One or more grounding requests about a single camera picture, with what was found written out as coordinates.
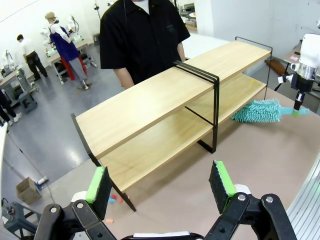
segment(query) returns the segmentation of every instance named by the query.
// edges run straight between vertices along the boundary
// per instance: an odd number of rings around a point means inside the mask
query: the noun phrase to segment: person in apron
[[[87,70],[73,43],[74,38],[69,37],[66,29],[58,24],[53,12],[48,12],[45,15],[45,19],[49,22],[50,39],[54,43],[71,80],[74,80],[74,77],[78,77],[78,82],[80,83],[78,88],[89,89],[87,84]]]

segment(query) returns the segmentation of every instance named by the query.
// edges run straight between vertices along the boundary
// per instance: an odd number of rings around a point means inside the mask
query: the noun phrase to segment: wooden shelf
[[[124,192],[212,131],[212,125],[183,108],[100,159]]]
[[[222,85],[219,123],[246,104],[266,84],[239,74]],[[213,119],[213,92],[188,107]],[[121,191],[171,160],[210,133],[212,125],[183,108],[100,159]]]
[[[265,83],[242,73],[222,84],[219,93],[218,123],[220,124],[229,118],[265,87]],[[213,123],[214,91],[199,97],[188,107]]]
[[[213,89],[176,67],[139,83],[76,117],[97,159]]]
[[[224,82],[270,55],[270,51],[230,42],[187,61]],[[176,67],[121,92],[76,117],[92,153],[100,159],[210,92],[213,84]]]
[[[185,63],[218,76],[222,84],[270,54],[270,50],[237,40],[207,51]]]

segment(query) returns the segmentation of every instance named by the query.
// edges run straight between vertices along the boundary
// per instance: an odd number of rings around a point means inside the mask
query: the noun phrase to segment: concrete floor
[[[91,50],[100,66],[97,49],[93,46]],[[47,79],[36,82],[39,91],[34,92],[33,97],[38,102],[37,109],[9,127],[4,149],[2,196],[10,202],[20,202],[16,185],[22,179],[31,177],[37,181],[42,178],[14,142],[53,183],[88,159],[70,114],[77,116],[123,90],[113,70],[91,66],[88,77],[92,86],[87,91],[78,90],[70,80],[61,85],[51,67],[47,72]]]

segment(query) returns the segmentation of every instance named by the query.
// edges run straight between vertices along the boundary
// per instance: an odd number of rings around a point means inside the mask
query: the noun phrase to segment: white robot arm
[[[278,78],[279,83],[286,80],[291,82],[291,88],[298,90],[294,102],[294,116],[298,115],[299,109],[304,101],[305,93],[312,91],[316,82],[318,68],[320,67],[320,35],[308,33],[304,35],[300,60],[298,64],[292,64],[291,68],[296,72]]]

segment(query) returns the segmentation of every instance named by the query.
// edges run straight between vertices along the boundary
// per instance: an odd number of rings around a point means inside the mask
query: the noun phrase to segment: gray pants
[[[85,83],[87,83],[87,76],[82,68],[82,64],[79,60],[79,58],[73,59],[69,61],[69,64],[71,65],[71,70],[74,75],[75,82],[78,87],[83,87]]]

